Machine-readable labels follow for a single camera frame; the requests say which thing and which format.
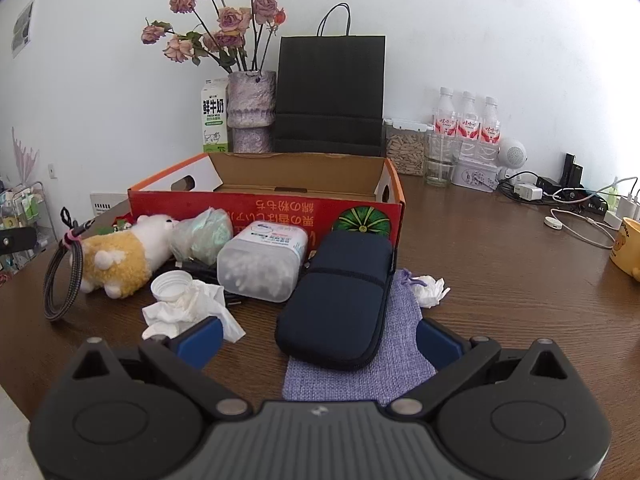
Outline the purple fabric pouch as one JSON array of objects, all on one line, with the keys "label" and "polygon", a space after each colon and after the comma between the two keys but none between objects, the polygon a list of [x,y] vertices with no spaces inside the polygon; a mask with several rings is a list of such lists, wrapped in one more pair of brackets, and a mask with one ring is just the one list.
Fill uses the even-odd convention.
[{"label": "purple fabric pouch", "polygon": [[373,400],[386,405],[436,374],[435,367],[422,356],[416,343],[416,329],[423,320],[413,292],[418,281],[429,283],[426,275],[412,275],[402,269],[395,273],[385,325],[378,353],[361,370],[326,370],[288,360],[282,396],[287,401],[329,402]]}]

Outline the small white tissue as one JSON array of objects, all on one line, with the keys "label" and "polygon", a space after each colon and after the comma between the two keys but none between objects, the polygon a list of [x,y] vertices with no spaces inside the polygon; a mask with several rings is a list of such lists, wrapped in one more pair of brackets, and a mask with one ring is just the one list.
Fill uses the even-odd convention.
[{"label": "small white tissue", "polygon": [[410,288],[422,309],[437,307],[450,292],[442,278],[435,280],[431,275],[410,278]]}]

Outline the clear cotton swab box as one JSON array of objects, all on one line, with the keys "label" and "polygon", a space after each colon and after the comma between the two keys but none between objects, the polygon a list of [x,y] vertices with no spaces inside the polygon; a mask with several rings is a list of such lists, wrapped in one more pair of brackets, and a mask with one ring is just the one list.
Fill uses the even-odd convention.
[{"label": "clear cotton swab box", "polygon": [[307,243],[298,226],[256,220],[221,248],[218,283],[238,296],[282,304],[297,284]]}]

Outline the yellow white plush toy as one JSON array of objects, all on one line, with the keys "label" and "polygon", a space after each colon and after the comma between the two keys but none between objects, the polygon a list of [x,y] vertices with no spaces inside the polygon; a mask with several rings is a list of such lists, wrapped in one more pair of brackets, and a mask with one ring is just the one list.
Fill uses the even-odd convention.
[{"label": "yellow white plush toy", "polygon": [[80,290],[103,289],[111,299],[131,296],[170,258],[176,226],[178,221],[166,214],[140,216],[128,230],[82,240]]}]

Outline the green packet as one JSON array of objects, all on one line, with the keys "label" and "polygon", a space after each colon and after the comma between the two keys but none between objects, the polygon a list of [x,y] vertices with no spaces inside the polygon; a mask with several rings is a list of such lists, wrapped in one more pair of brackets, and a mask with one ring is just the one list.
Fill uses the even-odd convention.
[{"label": "green packet", "polygon": [[221,249],[232,240],[233,228],[223,209],[209,207],[195,218],[180,221],[171,231],[169,248],[177,261],[198,260],[213,266]]}]

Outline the navy zipper case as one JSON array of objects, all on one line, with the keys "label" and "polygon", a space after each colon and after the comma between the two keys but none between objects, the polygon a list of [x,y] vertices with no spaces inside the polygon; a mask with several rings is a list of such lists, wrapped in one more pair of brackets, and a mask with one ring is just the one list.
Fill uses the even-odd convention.
[{"label": "navy zipper case", "polygon": [[382,340],[395,255],[383,235],[326,234],[278,315],[280,350],[329,370],[368,365]]}]

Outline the small white cap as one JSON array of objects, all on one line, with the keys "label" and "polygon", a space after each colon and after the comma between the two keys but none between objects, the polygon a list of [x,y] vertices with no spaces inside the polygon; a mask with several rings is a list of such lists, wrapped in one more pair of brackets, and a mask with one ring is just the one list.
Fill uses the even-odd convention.
[{"label": "small white cap", "polygon": [[155,336],[162,336],[172,339],[177,337],[179,333],[180,330],[177,325],[158,322],[148,326],[145,329],[145,331],[142,333],[142,339],[147,340]]}]

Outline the white board with label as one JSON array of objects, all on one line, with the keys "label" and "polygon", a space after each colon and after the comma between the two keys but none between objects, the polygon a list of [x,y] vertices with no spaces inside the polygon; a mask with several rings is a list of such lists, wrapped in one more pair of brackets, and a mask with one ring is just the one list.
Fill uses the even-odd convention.
[{"label": "white board with label", "polygon": [[104,212],[126,202],[126,200],[128,200],[126,193],[93,192],[90,194],[90,202],[95,217],[99,217]]}]

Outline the white power adapter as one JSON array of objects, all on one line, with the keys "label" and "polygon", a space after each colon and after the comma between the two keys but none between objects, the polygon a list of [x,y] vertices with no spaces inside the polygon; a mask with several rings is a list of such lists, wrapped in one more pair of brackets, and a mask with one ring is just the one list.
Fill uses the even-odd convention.
[{"label": "white power adapter", "polygon": [[531,183],[519,183],[514,186],[514,194],[526,202],[536,202],[544,198],[544,191]]}]

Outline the red cardboard box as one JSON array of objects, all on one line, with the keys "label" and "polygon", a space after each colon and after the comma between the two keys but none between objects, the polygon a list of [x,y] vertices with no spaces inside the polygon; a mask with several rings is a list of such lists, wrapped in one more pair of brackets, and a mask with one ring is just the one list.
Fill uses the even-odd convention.
[{"label": "red cardboard box", "polygon": [[311,249],[341,228],[398,245],[406,204],[389,159],[322,153],[203,153],[135,184],[128,198],[136,218],[186,220],[213,207],[235,232],[254,221],[298,226]]}]

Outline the clear drinking glass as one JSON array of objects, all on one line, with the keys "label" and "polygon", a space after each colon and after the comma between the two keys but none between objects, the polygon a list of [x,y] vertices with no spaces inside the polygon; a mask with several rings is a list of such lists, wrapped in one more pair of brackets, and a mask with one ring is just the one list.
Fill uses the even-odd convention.
[{"label": "clear drinking glass", "polygon": [[454,136],[432,131],[427,136],[425,152],[425,181],[429,185],[446,186],[454,170],[457,153]]}]

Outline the water bottle red label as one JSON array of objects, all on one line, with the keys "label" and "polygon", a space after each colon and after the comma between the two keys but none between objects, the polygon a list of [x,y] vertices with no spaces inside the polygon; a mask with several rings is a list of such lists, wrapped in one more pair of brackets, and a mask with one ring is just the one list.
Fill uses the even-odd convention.
[{"label": "water bottle red label", "polygon": [[434,129],[443,136],[455,136],[457,128],[457,114],[454,109],[454,92],[442,87],[439,90],[439,99],[434,111]]},{"label": "water bottle red label", "polygon": [[478,141],[477,155],[482,162],[493,164],[498,153],[498,144],[501,136],[501,126],[498,117],[498,103],[488,96],[485,99],[485,108],[480,121],[480,140]]},{"label": "water bottle red label", "polygon": [[462,93],[462,104],[458,111],[457,137],[460,144],[459,155],[473,159],[480,137],[480,118],[475,109],[475,96],[469,91]]}]

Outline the white round speaker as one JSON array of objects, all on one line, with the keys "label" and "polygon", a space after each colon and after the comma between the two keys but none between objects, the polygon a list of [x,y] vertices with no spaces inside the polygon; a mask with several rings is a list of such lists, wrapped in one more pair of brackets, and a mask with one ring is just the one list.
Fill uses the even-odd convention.
[{"label": "white round speaker", "polygon": [[511,138],[502,138],[498,144],[497,154],[498,180],[504,180],[510,170],[522,168],[526,160],[527,152],[523,143]]}]

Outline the yellow mug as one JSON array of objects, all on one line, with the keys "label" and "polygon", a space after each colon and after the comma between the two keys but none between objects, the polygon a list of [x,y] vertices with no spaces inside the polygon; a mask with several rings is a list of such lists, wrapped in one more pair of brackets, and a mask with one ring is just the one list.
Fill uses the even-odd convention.
[{"label": "yellow mug", "polygon": [[640,223],[623,218],[610,259],[620,270],[640,281]]}]

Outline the clear jar of seeds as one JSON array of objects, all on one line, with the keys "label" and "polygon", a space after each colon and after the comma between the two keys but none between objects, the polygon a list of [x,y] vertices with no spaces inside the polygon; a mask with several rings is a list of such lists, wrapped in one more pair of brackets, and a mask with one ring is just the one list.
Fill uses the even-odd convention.
[{"label": "clear jar of seeds", "polygon": [[403,119],[384,120],[386,157],[398,174],[423,177],[425,174],[426,146],[431,125]]}]

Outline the green white milk carton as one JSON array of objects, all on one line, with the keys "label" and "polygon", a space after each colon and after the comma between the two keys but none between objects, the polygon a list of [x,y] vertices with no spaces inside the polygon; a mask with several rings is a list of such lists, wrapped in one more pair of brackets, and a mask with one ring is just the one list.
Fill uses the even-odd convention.
[{"label": "green white milk carton", "polygon": [[227,153],[229,133],[227,125],[228,79],[209,79],[201,91],[201,123],[204,153]]}]

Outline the purple ceramic vase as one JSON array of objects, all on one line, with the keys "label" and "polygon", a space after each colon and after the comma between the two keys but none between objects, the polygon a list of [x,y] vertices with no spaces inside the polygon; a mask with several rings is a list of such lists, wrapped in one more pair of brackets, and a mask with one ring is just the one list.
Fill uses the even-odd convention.
[{"label": "purple ceramic vase", "polygon": [[227,118],[235,153],[271,152],[276,85],[276,73],[272,70],[249,70],[229,76]]}]

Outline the black paper bag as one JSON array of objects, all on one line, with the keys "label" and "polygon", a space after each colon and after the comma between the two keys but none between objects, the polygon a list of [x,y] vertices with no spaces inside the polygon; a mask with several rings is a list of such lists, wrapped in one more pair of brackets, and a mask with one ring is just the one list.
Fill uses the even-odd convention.
[{"label": "black paper bag", "polygon": [[314,36],[280,41],[276,120],[277,153],[385,154],[383,101],[386,38],[354,36],[346,2],[344,34],[326,36],[328,17]]}]

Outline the dried rose bouquet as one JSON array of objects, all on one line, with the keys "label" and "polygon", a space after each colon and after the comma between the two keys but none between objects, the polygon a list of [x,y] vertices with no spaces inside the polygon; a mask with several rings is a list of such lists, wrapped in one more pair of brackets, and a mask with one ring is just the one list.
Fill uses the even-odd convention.
[{"label": "dried rose bouquet", "polygon": [[195,18],[195,26],[182,32],[165,21],[146,21],[142,44],[161,42],[163,56],[174,63],[198,66],[213,60],[228,74],[262,70],[271,40],[286,21],[277,0],[248,0],[247,6],[229,6],[226,0],[169,0],[168,6],[173,14]]}]

